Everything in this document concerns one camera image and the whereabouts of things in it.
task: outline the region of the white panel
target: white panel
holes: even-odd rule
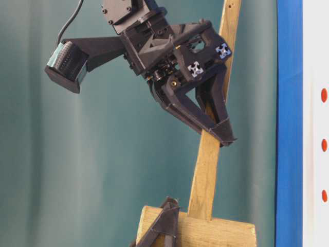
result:
[[[321,100],[321,91],[329,92],[329,3],[303,2],[304,81],[303,81],[303,246],[327,246],[329,203],[321,193],[329,193],[329,151],[321,148],[329,142],[329,99]]]

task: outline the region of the black 3d-printed part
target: black 3d-printed part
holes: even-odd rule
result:
[[[161,208],[163,210],[148,231],[137,244],[136,241],[133,241],[130,247],[151,247],[160,234],[164,234],[164,247],[176,246],[179,214],[178,202],[175,199],[167,198]]]

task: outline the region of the blue panel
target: blue panel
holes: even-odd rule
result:
[[[278,0],[276,245],[302,246],[303,6]]]

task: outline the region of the black plastic piece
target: black plastic piece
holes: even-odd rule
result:
[[[62,41],[64,45],[71,42],[87,55],[88,72],[124,55],[163,109],[199,133],[208,131],[222,146],[235,141],[223,95],[225,62],[232,52],[210,21],[169,25],[167,11],[154,0],[104,0],[102,11],[118,37]],[[53,81],[75,93],[81,84],[76,71],[86,59],[81,54],[63,67],[66,73],[46,67]],[[193,89],[198,104],[187,96]],[[206,113],[207,107],[213,118]]]
[[[178,202],[168,197],[161,208],[163,208],[161,213],[148,231],[137,244],[136,241],[133,241],[130,247],[151,247],[160,234],[164,234],[164,247],[176,246],[179,214]]]

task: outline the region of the black cable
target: black cable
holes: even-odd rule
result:
[[[83,0],[80,0],[79,1],[79,4],[76,8],[76,10],[74,11],[73,15],[71,16],[70,19],[68,19],[68,21],[65,23],[65,25],[62,27],[61,31],[59,32],[58,34],[58,38],[57,38],[57,42],[56,42],[56,47],[55,49],[57,48],[57,46],[59,45],[60,41],[61,41],[61,38],[63,36],[63,33],[66,31],[66,29],[68,28],[68,26],[72,23],[72,21],[77,17],[81,7],[82,7],[82,4],[83,4]]]

